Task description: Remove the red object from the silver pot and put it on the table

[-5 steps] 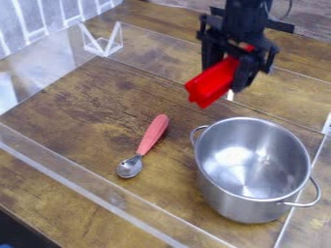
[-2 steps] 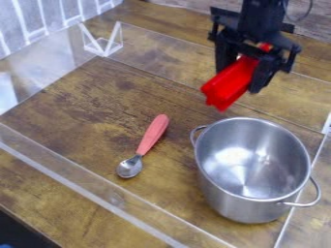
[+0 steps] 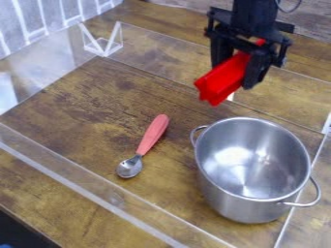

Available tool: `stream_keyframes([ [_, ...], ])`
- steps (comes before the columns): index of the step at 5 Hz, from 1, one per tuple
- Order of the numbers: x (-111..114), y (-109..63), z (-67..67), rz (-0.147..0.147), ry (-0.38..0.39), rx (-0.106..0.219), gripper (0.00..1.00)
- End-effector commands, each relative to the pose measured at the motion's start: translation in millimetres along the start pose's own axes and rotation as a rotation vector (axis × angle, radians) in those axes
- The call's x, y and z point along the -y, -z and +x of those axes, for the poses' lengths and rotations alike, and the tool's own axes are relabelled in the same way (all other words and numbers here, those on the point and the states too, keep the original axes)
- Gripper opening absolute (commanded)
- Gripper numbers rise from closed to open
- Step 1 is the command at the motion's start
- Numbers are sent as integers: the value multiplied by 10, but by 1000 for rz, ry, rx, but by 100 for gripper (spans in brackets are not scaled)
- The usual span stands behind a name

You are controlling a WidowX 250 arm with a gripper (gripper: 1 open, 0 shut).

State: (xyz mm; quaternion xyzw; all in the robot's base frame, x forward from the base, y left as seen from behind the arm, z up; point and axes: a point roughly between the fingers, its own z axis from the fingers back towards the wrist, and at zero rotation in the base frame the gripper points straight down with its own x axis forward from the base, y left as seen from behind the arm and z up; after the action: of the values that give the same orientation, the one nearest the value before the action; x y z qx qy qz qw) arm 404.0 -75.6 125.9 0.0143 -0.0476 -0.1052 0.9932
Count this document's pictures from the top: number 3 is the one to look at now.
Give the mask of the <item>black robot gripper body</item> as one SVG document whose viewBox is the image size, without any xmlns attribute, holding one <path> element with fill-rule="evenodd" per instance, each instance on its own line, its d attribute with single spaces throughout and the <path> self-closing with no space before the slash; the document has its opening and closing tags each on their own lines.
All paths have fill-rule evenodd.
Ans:
<svg viewBox="0 0 331 248">
<path fill-rule="evenodd" d="M 276 29 L 277 10 L 277 6 L 233 6 L 229 11 L 211 7 L 204 35 L 209 41 L 212 36 L 225 38 L 233 50 L 247 53 L 267 48 L 272 54 L 271 65 L 281 67 L 292 42 Z"/>
</svg>

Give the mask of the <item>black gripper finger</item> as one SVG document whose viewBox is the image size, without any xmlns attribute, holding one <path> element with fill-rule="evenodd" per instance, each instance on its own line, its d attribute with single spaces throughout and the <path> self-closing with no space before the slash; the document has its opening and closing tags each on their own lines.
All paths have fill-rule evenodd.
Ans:
<svg viewBox="0 0 331 248">
<path fill-rule="evenodd" d="M 233 47 L 225 38 L 212 36 L 211 38 L 211 62 L 216 67 L 232 57 Z"/>
<path fill-rule="evenodd" d="M 269 69 L 272 54 L 267 48 L 257 48 L 251 53 L 247 63 L 241 87 L 251 89 L 264 78 Z"/>
</svg>

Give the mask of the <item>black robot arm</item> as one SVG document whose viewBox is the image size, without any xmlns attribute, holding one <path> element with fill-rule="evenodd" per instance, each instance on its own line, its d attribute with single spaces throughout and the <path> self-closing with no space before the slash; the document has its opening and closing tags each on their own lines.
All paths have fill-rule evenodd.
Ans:
<svg viewBox="0 0 331 248">
<path fill-rule="evenodd" d="M 271 66 L 280 68 L 292 41 L 281 34 L 293 32 L 293 25 L 276 20 L 277 0 L 233 0 L 232 9 L 211 7 L 204 35 L 211 41 L 211 63 L 216 68 L 235 56 L 249 56 L 243 71 L 241 87 L 251 89 L 264 80 Z"/>
</svg>

